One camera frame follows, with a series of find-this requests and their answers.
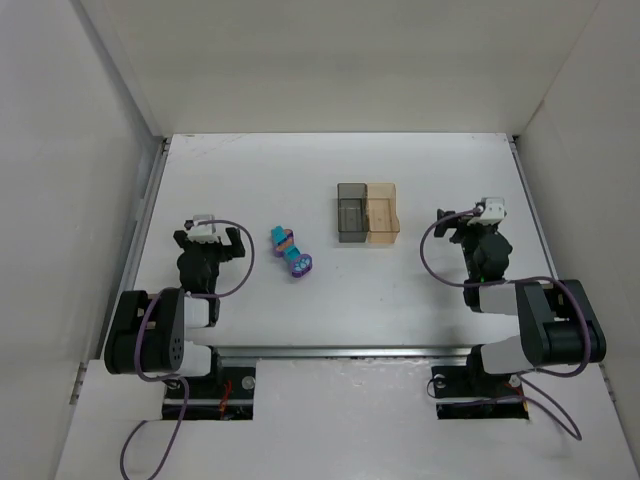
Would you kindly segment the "teal lego brick stack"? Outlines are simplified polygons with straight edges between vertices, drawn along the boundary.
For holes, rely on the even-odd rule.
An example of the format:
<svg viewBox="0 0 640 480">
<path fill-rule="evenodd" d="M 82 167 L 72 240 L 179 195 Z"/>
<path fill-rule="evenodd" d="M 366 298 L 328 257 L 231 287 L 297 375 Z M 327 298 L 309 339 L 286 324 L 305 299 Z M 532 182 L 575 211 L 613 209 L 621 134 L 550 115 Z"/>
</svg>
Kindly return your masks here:
<svg viewBox="0 0 640 480">
<path fill-rule="evenodd" d="M 293 230 L 278 225 L 271 230 L 271 241 L 273 254 L 289 263 L 287 250 L 294 244 Z"/>
</svg>

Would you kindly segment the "purple paw lego brick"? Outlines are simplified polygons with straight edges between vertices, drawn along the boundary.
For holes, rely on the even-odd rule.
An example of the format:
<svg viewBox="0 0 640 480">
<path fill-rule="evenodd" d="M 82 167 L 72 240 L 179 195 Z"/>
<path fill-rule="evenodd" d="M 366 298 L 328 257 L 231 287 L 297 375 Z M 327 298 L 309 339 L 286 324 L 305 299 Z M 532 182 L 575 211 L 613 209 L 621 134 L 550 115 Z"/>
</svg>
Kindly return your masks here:
<svg viewBox="0 0 640 480">
<path fill-rule="evenodd" d="M 313 267 L 312 257 L 309 254 L 301 254 L 296 257 L 290 265 L 291 275 L 294 278 L 301 278 L 311 271 Z"/>
</svg>

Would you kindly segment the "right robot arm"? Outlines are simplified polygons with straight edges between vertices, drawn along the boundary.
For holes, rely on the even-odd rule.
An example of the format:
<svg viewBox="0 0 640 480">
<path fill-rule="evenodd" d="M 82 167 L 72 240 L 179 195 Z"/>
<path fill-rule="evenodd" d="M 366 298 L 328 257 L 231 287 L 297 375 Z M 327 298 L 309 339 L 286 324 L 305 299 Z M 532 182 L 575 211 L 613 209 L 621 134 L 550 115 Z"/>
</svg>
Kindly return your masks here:
<svg viewBox="0 0 640 480">
<path fill-rule="evenodd" d="M 499 219 L 484 220 L 486 205 L 468 211 L 437 211 L 429 231 L 461 247 L 467 279 L 454 282 L 434 274 L 443 284 L 462 290 L 475 313 L 501 314 L 517 320 L 518 333 L 505 340 L 476 345 L 467 368 L 476 377 L 539 371 L 556 377 L 580 374 L 600 363 L 607 342 L 582 283 L 534 276 L 504 277 L 513 247 L 498 229 Z"/>
</svg>

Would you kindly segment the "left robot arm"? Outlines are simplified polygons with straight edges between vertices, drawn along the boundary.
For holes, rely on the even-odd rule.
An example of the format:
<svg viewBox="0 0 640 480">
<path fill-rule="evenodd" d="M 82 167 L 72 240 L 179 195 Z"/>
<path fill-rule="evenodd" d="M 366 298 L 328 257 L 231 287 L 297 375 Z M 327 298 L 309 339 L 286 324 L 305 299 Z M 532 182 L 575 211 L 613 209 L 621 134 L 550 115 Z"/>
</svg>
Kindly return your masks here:
<svg viewBox="0 0 640 480">
<path fill-rule="evenodd" d="M 241 229 L 227 224 L 223 243 L 211 220 L 191 220 L 173 234 L 181 249 L 178 287 L 157 295 L 144 290 L 121 293 L 106 340 L 104 363 L 112 375 L 143 373 L 148 378 L 206 377 L 216 369 L 211 347 L 186 339 L 189 330 L 215 326 L 220 299 L 220 265 L 243 258 Z"/>
</svg>

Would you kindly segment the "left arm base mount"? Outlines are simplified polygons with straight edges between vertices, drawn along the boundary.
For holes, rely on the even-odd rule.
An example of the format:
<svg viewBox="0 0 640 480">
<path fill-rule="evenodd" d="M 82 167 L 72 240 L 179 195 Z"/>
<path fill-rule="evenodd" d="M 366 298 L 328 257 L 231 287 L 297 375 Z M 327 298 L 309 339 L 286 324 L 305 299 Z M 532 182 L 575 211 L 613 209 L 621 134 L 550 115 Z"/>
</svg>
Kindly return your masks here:
<svg viewBox="0 0 640 480">
<path fill-rule="evenodd" d="M 184 420 L 250 421 L 254 416 L 256 362 L 212 357 L 211 372 L 188 377 L 189 399 Z"/>
</svg>

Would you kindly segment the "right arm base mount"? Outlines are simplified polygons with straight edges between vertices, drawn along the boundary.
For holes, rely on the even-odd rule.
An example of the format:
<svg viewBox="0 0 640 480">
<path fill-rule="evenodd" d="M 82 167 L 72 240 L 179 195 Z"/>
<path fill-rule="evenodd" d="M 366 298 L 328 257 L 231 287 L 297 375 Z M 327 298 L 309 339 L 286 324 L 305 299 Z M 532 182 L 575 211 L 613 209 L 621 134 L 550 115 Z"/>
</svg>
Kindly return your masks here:
<svg viewBox="0 0 640 480">
<path fill-rule="evenodd" d="M 490 375 L 470 357 L 465 364 L 435 365 L 428 393 L 436 400 L 438 420 L 528 420 L 522 388 L 506 374 Z"/>
</svg>

